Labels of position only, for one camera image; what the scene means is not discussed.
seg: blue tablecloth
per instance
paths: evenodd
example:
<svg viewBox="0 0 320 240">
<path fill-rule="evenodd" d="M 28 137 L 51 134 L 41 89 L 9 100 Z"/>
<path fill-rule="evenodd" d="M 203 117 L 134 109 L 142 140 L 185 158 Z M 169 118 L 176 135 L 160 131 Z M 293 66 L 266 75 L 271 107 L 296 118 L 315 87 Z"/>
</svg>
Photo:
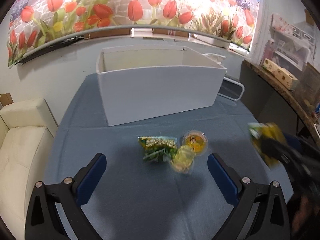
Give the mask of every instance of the blue tablecloth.
<svg viewBox="0 0 320 240">
<path fill-rule="evenodd" d="M 74 176 L 96 153 L 107 157 L 107 169 L 82 209 L 103 239 L 209 240 L 226 220 L 228 205 L 207 169 L 207 157 L 220 154 L 240 176 L 269 184 L 278 180 L 286 201 L 292 195 L 288 176 L 279 165 L 272 171 L 249 140 L 248 123 L 256 122 L 241 103 L 217 96 L 211 107 L 108 127 L 97 75 L 87 76 L 68 107 L 49 158 L 44 182 Z M 209 150 L 195 159 L 191 174 L 173 171 L 168 163 L 144 163 L 138 136 L 181 138 L 189 130 L 204 132 Z M 249 230 L 257 206 L 244 230 Z M 62 222 L 76 239 L 66 217 Z"/>
</svg>

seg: screw head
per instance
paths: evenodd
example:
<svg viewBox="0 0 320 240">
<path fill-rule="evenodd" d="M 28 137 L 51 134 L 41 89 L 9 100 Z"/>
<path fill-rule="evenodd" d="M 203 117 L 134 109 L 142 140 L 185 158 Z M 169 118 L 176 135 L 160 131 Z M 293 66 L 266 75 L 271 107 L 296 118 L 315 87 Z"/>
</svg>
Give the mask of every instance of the screw head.
<svg viewBox="0 0 320 240">
<path fill-rule="evenodd" d="M 36 183 L 36 187 L 41 187 L 42 186 L 42 182 L 41 181 L 38 181 L 37 183 Z"/>
<path fill-rule="evenodd" d="M 274 187 L 279 187 L 279 186 L 280 186 L 280 183 L 279 183 L 278 181 L 274 180 L 274 181 L 272 182 L 272 185 L 273 185 Z"/>
<path fill-rule="evenodd" d="M 248 177 L 243 177 L 242 178 L 242 182 L 245 183 L 245 184 L 249 184 L 251 182 L 251 179 L 248 178 Z"/>
<path fill-rule="evenodd" d="M 64 182 L 65 184 L 70 184 L 70 183 L 72 182 L 72 178 L 67 177 L 67 178 L 65 178 L 65 179 L 63 180 L 63 182 Z"/>
</svg>

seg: wall poster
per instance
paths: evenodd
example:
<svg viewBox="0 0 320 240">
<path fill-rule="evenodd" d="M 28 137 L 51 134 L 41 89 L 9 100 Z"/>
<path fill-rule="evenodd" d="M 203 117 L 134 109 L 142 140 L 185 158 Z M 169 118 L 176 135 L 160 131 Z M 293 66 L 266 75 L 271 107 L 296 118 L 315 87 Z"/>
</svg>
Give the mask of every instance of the wall poster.
<svg viewBox="0 0 320 240">
<path fill-rule="evenodd" d="M 258 9 L 259 0 L 17 0 L 11 8 L 8 65 L 48 41 L 117 25 L 185 28 L 248 49 Z"/>
</svg>

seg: white leather sofa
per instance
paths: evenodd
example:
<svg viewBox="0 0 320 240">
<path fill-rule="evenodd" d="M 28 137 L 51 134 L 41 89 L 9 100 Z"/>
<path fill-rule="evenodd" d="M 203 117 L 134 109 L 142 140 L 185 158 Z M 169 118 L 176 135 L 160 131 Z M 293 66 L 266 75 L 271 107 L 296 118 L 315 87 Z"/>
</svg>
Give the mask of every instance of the white leather sofa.
<svg viewBox="0 0 320 240">
<path fill-rule="evenodd" d="M 43 179 L 57 125 L 44 99 L 0 110 L 0 216 L 17 240 L 35 183 Z"/>
</svg>

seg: white wall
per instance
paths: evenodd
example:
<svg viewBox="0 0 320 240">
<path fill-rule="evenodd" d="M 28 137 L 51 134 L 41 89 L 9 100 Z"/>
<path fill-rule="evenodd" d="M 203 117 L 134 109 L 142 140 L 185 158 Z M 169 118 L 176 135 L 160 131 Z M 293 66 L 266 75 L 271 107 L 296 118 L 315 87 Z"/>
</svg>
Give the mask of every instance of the white wall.
<svg viewBox="0 0 320 240">
<path fill-rule="evenodd" d="M 305 19 L 304 6 L 300 0 L 264 0 L 264 15 L 258 31 L 257 46 L 250 53 L 252 60 L 258 62 L 262 57 L 263 48 L 270 38 L 270 15 L 281 14 L 288 22 L 296 23 Z M 143 40 L 142 38 L 113 38 L 87 41 L 42 55 L 21 67 L 7 68 L 8 51 L 6 48 L 9 15 L 0 24 L 0 93 L 11 93 L 13 101 L 43 97 L 60 123 L 71 99 L 86 75 L 95 73 L 95 62 L 104 47 L 129 44 L 171 44 L 173 40 Z M 243 57 L 224 49 L 213 48 L 190 42 L 179 42 L 201 53 L 216 53 L 227 56 L 223 65 L 228 75 L 239 79 Z"/>
<path fill-rule="evenodd" d="M 271 38 L 270 22 L 271 15 L 278 13 L 289 24 L 295 24 L 306 20 L 306 7 L 300 0 L 262 0 L 259 9 L 257 30 L 253 39 L 254 53 L 250 53 L 250 57 L 254 63 L 259 64 L 263 55 L 266 42 Z"/>
</svg>

